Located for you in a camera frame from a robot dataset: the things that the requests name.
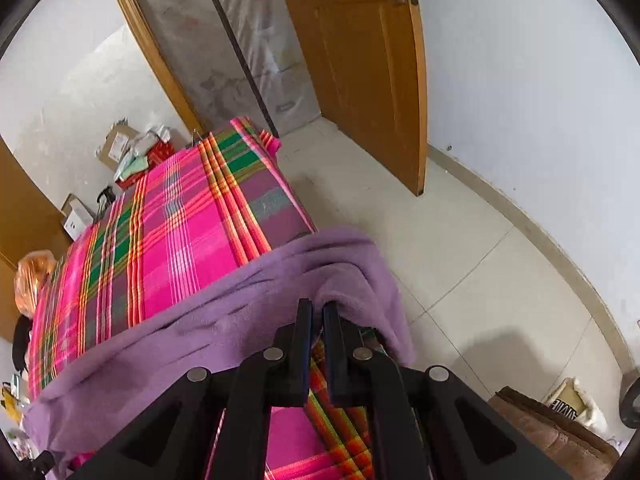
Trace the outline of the purple fleece garment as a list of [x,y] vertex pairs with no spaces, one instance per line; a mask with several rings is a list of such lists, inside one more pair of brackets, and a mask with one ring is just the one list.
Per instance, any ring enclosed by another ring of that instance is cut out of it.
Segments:
[[213,373],[267,348],[294,322],[299,299],[335,300],[343,318],[371,327],[401,365],[416,358],[400,293],[363,232],[334,226],[296,238],[66,367],[32,401],[25,430],[64,479],[70,461],[96,452],[193,367]]

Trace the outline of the white canvas bag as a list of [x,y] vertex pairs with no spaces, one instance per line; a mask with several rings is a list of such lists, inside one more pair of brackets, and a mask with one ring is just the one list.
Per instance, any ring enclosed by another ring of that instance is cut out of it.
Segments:
[[564,378],[542,403],[602,438],[608,434],[608,422],[603,412],[575,377]]

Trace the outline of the brown plush blanket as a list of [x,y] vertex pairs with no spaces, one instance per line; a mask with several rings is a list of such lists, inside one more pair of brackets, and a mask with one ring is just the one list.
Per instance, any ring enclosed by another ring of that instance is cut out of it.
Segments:
[[573,479],[604,479],[620,454],[589,429],[510,387],[488,404]]

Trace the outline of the yellow shopping bag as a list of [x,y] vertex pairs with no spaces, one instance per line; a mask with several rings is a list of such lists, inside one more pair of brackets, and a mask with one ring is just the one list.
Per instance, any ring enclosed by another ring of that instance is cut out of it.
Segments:
[[1,384],[1,406],[15,425],[19,425],[22,422],[22,404],[12,394],[11,386],[8,382],[2,382]]

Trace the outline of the black cloth bundle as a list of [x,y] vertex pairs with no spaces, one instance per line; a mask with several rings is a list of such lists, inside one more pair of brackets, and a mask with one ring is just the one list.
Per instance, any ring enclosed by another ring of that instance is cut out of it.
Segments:
[[21,314],[14,328],[12,342],[12,362],[14,370],[22,374],[28,370],[27,350],[30,343],[30,333],[32,332],[32,320]]

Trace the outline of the bag of oranges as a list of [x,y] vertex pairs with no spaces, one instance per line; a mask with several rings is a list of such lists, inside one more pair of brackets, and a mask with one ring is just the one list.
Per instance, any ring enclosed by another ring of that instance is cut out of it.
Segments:
[[14,299],[21,315],[34,317],[41,289],[55,266],[56,259],[47,249],[30,252],[17,263]]

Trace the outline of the white small carton box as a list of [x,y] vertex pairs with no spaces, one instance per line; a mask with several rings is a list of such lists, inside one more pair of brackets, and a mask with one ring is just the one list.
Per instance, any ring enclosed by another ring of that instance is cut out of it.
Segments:
[[91,211],[73,193],[67,195],[62,214],[63,229],[72,240],[78,240],[96,221]]

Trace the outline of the pink plaid bed cloth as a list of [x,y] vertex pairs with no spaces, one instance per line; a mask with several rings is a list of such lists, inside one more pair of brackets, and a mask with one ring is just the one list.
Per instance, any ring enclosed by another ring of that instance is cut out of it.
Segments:
[[32,401],[101,342],[319,232],[283,177],[279,146],[235,118],[153,169],[79,237],[38,300]]

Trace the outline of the brown wooden wardrobe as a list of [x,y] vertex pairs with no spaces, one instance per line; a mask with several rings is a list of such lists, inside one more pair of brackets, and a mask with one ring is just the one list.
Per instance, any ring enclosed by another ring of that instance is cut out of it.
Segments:
[[22,166],[0,144],[1,338],[13,340],[18,310],[13,280],[17,263],[36,250],[60,258],[70,247],[62,227],[63,215],[36,187]]

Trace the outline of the red box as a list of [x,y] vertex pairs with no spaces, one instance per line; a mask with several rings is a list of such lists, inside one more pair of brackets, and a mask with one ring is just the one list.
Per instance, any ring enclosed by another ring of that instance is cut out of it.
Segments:
[[176,154],[174,146],[170,142],[158,141],[146,153],[149,168],[153,169],[160,166],[165,160],[170,159]]

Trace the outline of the cardboard box with label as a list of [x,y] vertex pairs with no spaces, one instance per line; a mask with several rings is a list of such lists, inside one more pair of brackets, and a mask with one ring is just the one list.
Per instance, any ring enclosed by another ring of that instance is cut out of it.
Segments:
[[139,131],[131,128],[121,120],[112,125],[112,128],[103,142],[96,150],[98,161],[111,171],[115,171],[125,155],[129,143],[139,134]]

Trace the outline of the wooden door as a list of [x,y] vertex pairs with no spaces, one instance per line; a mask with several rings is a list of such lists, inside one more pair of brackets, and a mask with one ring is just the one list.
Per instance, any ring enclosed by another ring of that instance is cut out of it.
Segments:
[[285,0],[325,118],[414,195],[425,185],[419,0]]

